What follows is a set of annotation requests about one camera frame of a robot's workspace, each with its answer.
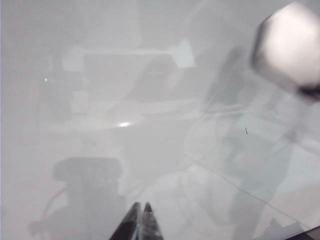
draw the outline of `pointed tip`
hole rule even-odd
[[[122,222],[130,222],[130,221],[136,222],[140,215],[140,212],[141,212],[141,205],[139,202],[135,202],[130,208],[130,210],[127,212],[127,214],[125,215]]]
[[[147,202],[147,203],[145,204],[143,211],[144,211],[144,212],[148,212],[148,213],[153,213],[153,210],[152,210],[151,205],[150,205],[149,202]]]
[[[137,230],[137,225],[140,221],[140,215],[140,203],[135,202],[111,236],[110,240],[131,239],[132,235],[134,235]]]

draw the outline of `white surface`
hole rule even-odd
[[[315,87],[320,75],[320,19],[299,3],[273,14],[261,51],[267,64],[300,86]]]
[[[2,1],[1,237],[108,239],[135,201],[166,240],[320,225],[319,105],[248,64],[288,3]]]

